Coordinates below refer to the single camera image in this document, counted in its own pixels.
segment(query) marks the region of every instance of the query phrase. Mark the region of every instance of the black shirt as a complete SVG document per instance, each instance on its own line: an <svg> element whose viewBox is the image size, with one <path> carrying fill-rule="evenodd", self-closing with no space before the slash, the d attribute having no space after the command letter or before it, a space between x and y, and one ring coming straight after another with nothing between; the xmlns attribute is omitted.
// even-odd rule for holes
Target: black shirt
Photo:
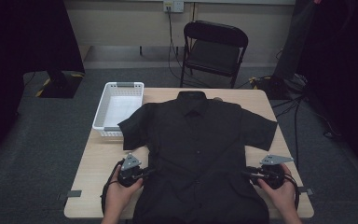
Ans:
<svg viewBox="0 0 358 224"><path fill-rule="evenodd" d="M119 123L124 150L147 146L149 167L134 223L269 223L249 179L244 146L269 150L277 123L240 105L181 91Z"/></svg>

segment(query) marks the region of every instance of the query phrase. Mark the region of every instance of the shirt sleeve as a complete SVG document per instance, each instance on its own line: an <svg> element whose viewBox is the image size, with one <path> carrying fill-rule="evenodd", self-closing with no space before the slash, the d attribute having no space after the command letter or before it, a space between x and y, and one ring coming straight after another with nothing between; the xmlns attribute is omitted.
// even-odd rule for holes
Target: shirt sleeve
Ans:
<svg viewBox="0 0 358 224"><path fill-rule="evenodd" d="M152 119L154 108L155 104L144 104L128 119L118 124L124 136L123 150L133 150L146 144L147 126Z"/></svg>
<svg viewBox="0 0 358 224"><path fill-rule="evenodd" d="M274 139L278 123L265 119L248 110L242 110L242 139L246 146L268 151Z"/></svg>

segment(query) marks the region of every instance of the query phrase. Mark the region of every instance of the wooden table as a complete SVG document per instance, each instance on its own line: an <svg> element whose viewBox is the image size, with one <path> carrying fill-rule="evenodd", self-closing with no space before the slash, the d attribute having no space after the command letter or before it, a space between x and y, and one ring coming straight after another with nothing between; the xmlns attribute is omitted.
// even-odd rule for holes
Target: wooden table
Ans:
<svg viewBox="0 0 358 224"><path fill-rule="evenodd" d="M190 91L195 89L179 88L145 88L144 103L161 103L175 99L179 91ZM220 97L225 102L241 105L242 108L259 114L266 119L276 120L269 100L263 91L256 90L221 90L221 89L196 89L204 91L207 98ZM103 185L111 174L116 163L127 156L129 151L123 151L123 140L120 137L101 137L100 134L91 130L89 141L86 144L82 160L79 164L72 190L81 190L80 197L68 198L64 213L69 218L101 218L103 217L100 195ZM260 167L259 162L268 154L291 157L289 149L284 141L280 127L278 126L272 142L271 149L266 152L254 147L245 147L247 165ZM131 152L143 164L147 166L148 149L140 147ZM292 171L292 175L297 184L303 186L298 171L293 162L286 165ZM255 187L260 196L266 201L271 218L280 218L278 210L271 203L269 196L264 190ZM122 219L131 219L135 204L142 192L139 189L133 195L130 204L123 211ZM300 195L298 206L300 217L307 218L313 216L313 208L306 193Z"/></svg>

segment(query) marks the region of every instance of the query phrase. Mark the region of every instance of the chair backrest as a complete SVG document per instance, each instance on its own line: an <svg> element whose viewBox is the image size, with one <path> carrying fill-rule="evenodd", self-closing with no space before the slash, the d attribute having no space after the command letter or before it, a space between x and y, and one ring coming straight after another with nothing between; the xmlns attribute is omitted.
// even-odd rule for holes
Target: chair backrest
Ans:
<svg viewBox="0 0 358 224"><path fill-rule="evenodd" d="M193 38L238 48L246 48L249 41L241 29L210 21L191 21L185 26L184 34L186 41Z"/></svg>

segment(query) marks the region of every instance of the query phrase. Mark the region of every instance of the human hand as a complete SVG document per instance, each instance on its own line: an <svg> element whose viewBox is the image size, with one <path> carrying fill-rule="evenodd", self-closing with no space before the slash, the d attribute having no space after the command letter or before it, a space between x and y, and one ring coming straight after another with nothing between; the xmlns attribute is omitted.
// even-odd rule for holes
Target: human hand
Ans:
<svg viewBox="0 0 358 224"><path fill-rule="evenodd" d="M281 164L284 173L291 175L289 168L285 164ZM283 181L283 185L278 189L272 189L263 179L257 179L260 187L267 193L272 203L280 211L286 223L301 223L295 206L295 186L287 180Z"/></svg>
<svg viewBox="0 0 358 224"><path fill-rule="evenodd" d="M126 188L117 182L118 173L121 170L121 165L117 167L112 176L109 188L106 192L105 210L103 216L103 224L116 224L120 218L123 209L130 202L132 194L138 190L143 183L143 179L138 179L133 185Z"/></svg>

